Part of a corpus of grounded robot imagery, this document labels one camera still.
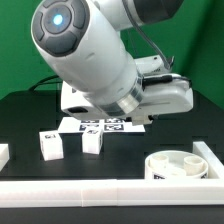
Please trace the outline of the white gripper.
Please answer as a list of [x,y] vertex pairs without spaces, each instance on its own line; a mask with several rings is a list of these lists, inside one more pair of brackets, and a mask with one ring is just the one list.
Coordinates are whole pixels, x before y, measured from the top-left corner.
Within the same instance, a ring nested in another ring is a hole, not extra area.
[[159,56],[139,58],[135,63],[140,72],[142,93],[133,90],[133,97],[99,109],[88,102],[80,91],[64,82],[62,111],[78,120],[120,118],[140,125],[150,124],[155,115],[188,112],[193,108],[190,81],[167,70]]

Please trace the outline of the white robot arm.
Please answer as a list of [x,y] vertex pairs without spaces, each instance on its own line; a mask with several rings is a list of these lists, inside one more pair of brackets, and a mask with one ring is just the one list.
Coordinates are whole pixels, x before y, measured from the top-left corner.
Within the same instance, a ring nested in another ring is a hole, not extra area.
[[193,108],[190,81],[162,53],[133,58],[119,32],[164,21],[184,0],[42,0],[31,23],[40,55],[63,80],[61,109],[79,120],[129,119]]

